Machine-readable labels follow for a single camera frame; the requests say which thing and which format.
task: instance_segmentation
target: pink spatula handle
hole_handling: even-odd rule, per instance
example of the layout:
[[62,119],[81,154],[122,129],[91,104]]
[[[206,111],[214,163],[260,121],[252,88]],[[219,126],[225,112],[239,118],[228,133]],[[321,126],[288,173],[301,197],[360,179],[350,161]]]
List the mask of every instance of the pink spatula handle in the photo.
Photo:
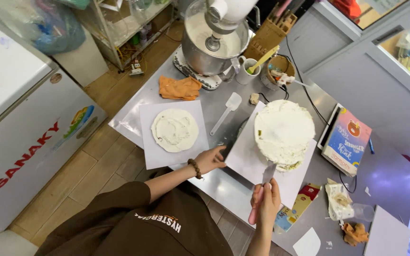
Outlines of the pink spatula handle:
[[251,225],[254,225],[256,223],[256,214],[259,211],[259,207],[260,207],[261,202],[263,200],[263,186],[260,188],[259,194],[257,194],[257,198],[258,198],[258,200],[257,200],[256,207],[251,210],[251,213],[249,213],[248,222]]

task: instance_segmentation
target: white spatula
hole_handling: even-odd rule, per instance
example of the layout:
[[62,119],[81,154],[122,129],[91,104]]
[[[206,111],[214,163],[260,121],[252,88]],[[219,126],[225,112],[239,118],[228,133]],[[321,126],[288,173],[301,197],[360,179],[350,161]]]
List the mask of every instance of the white spatula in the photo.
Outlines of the white spatula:
[[219,126],[222,124],[222,122],[227,117],[227,115],[231,111],[235,111],[238,108],[238,106],[240,105],[241,102],[242,102],[242,97],[240,95],[238,95],[237,93],[233,92],[231,97],[225,103],[225,106],[227,107],[227,109],[224,111],[221,118],[219,118],[218,122],[213,127],[213,129],[211,130],[211,132],[210,132],[211,136],[213,136],[214,133],[218,130]]

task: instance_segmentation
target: freezer lid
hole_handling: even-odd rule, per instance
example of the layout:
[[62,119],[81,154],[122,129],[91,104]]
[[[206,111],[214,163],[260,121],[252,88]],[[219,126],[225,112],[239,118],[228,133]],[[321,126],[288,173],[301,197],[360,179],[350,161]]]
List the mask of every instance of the freezer lid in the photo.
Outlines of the freezer lid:
[[0,115],[54,66],[47,56],[0,26]]

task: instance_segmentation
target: mixer bowl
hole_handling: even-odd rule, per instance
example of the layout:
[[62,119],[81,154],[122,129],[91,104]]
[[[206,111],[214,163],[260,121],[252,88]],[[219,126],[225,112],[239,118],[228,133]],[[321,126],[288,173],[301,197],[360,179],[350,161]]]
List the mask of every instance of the mixer bowl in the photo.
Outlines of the mixer bowl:
[[[186,10],[185,14],[185,22],[187,22],[187,18],[191,17],[192,15],[203,12],[205,14],[206,5],[204,0],[196,0],[191,3]],[[240,38],[241,43],[241,50],[238,54],[228,57],[217,57],[207,52],[204,52],[202,49],[197,47],[197,45],[191,40],[187,26],[183,33],[183,39],[181,40],[181,45],[183,49],[183,55],[185,56],[185,60],[188,65],[197,73],[204,75],[204,76],[214,76],[223,73],[227,70],[231,65],[231,59],[237,58],[241,55],[249,44],[249,26],[246,21],[243,21],[238,25],[235,29],[238,37]]]

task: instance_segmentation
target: wooden floor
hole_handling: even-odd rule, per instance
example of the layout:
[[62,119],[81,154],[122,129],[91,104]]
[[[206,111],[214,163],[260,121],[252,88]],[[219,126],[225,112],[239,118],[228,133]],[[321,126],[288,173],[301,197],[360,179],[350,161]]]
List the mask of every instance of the wooden floor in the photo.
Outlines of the wooden floor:
[[[116,67],[109,64],[110,70],[86,87],[86,93],[112,118],[179,46],[183,29],[181,22],[175,22],[168,36],[163,34],[143,52],[144,76],[118,74]],[[150,176],[153,170],[145,169],[143,150],[107,125],[108,120],[45,185],[9,226],[10,230],[40,246],[50,232],[84,209],[99,193],[129,181],[145,181]],[[201,196],[234,255],[244,255],[253,229],[205,193],[201,192]],[[272,243],[270,256],[276,255],[289,254]]]

